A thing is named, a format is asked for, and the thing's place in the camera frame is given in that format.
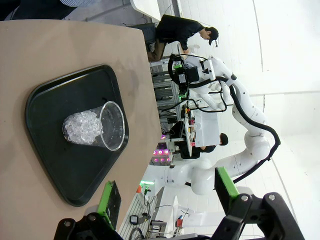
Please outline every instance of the white wall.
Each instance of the white wall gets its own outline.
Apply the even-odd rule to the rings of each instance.
[[[293,206],[305,239],[314,239],[320,222],[317,214],[320,210],[320,1],[180,2],[183,17],[208,23],[220,33],[218,48],[209,46],[197,34],[189,39],[188,44],[200,45],[196,54],[219,57],[232,69],[250,94],[255,95],[253,102],[264,109],[268,124],[278,132],[282,141],[274,162],[265,163],[240,183],[252,188],[259,197],[276,191],[286,198],[286,188],[291,200],[286,198],[287,205]],[[165,55],[177,53],[176,44],[167,46]],[[245,147],[243,136],[246,130],[233,119],[231,109],[219,115],[219,128],[229,136],[230,143],[218,146],[213,153],[203,154],[213,163]],[[188,187],[166,188],[166,192],[176,194],[179,202],[187,207],[201,211],[221,209],[214,193],[207,197],[197,196]],[[214,228],[188,231],[212,234]],[[257,231],[246,228],[244,234],[257,234]]]
[[[170,6],[168,0],[158,2],[163,9]],[[320,1],[254,0],[256,15],[252,0],[180,2],[184,18],[219,30],[217,48],[199,34],[188,44],[199,45],[200,56],[222,59],[251,94],[320,91]],[[164,55],[171,53],[177,53],[177,42]]]
[[[305,239],[320,222],[320,92],[265,96],[265,113],[281,145],[273,160]]]

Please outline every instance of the plastic cup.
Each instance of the plastic cup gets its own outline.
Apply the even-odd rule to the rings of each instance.
[[[116,151],[124,142],[124,114],[118,104],[108,101],[103,106],[68,116],[63,122],[62,132],[70,143]]]

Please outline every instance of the table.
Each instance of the table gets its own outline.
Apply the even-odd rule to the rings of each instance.
[[[79,221],[112,180],[122,198],[119,228],[161,137],[142,32],[93,22],[2,21],[0,53],[0,239],[53,239],[58,222]],[[39,84],[98,64],[110,65],[117,76],[129,141],[91,200],[73,207],[58,195],[37,158],[25,106]]]
[[[134,10],[158,21],[161,20],[158,0],[130,0],[130,3]]]
[[[220,131],[218,124],[217,112],[203,112],[200,110],[194,110],[195,121],[195,147],[205,147],[220,145]]]
[[[100,12],[94,16],[87,17],[85,21],[90,22],[96,18],[100,18],[101,16],[129,7],[133,7],[134,10],[144,15],[147,15],[150,18],[154,18],[157,21],[161,20],[158,0],[130,0],[130,3],[122,4],[115,8],[111,8],[106,11]]]

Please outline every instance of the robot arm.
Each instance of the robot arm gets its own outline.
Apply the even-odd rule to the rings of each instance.
[[[191,188],[194,193],[206,195],[212,191],[215,183],[215,167],[226,167],[231,177],[243,174],[237,178],[237,180],[242,179],[254,172],[266,160],[270,159],[279,146],[280,140],[277,133],[271,127],[265,125],[266,117],[264,113],[252,103],[248,90],[220,59],[211,57],[201,63],[198,57],[189,56],[183,66],[186,69],[193,68],[194,70],[195,67],[197,68],[197,81],[189,81],[187,71],[180,71],[179,73],[183,73],[185,76],[183,84],[187,83],[187,86],[196,86],[192,88],[192,91],[203,98],[212,109],[217,109],[220,104],[217,104],[209,95],[210,82],[217,77],[225,80],[225,84],[223,83],[221,87],[225,96],[229,95],[227,86],[230,88],[230,93],[234,100],[232,115],[247,129],[244,136],[245,149],[238,154],[218,160],[214,165],[208,159],[202,158],[188,164],[167,167],[162,172],[164,174],[161,174],[161,171],[157,169],[159,167],[149,165],[143,180],[161,183],[161,186],[180,186],[189,182],[191,183]],[[176,78],[173,80],[179,84],[180,82],[177,81],[177,78],[180,79],[180,76],[177,76],[177,70],[175,74]],[[272,148],[270,148],[269,142],[265,138],[266,130],[274,136],[275,144]]]
[[[243,86],[240,80],[220,59],[211,57],[208,62],[210,62],[210,64],[207,64],[209,72],[214,72],[214,78],[210,78],[212,81],[216,77],[227,79],[225,83],[223,82],[221,84],[224,98],[229,95],[229,92],[226,89],[232,85],[236,90],[236,98],[246,116],[256,123],[265,124],[266,116],[252,103],[248,90]],[[208,85],[204,85],[199,87],[199,89],[194,88],[192,90],[197,91],[198,93],[202,92],[200,93],[200,96],[213,108],[215,106],[211,104],[211,101],[213,101],[212,98],[209,96],[209,99],[209,94],[204,94],[205,89],[207,88]],[[211,186],[214,184],[214,172],[216,167],[226,167],[231,177],[239,176],[249,171],[258,163],[258,161],[265,159],[270,153],[270,145],[265,138],[266,131],[245,121],[235,104],[232,107],[232,115],[247,129],[247,133],[244,136],[246,148],[238,154],[220,159],[209,169],[204,170],[195,167],[191,172],[191,188],[196,194],[205,195],[211,191]]]

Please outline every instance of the black hair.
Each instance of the black hair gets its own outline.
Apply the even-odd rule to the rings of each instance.
[[[221,144],[220,146],[225,146],[228,144],[229,140],[228,140],[228,136],[224,133],[220,134],[220,140],[221,140]]]
[[[204,30],[210,31],[211,33],[209,34],[210,39],[212,40],[217,40],[219,37],[219,32],[217,29],[215,29],[213,26],[212,27],[205,27]]]

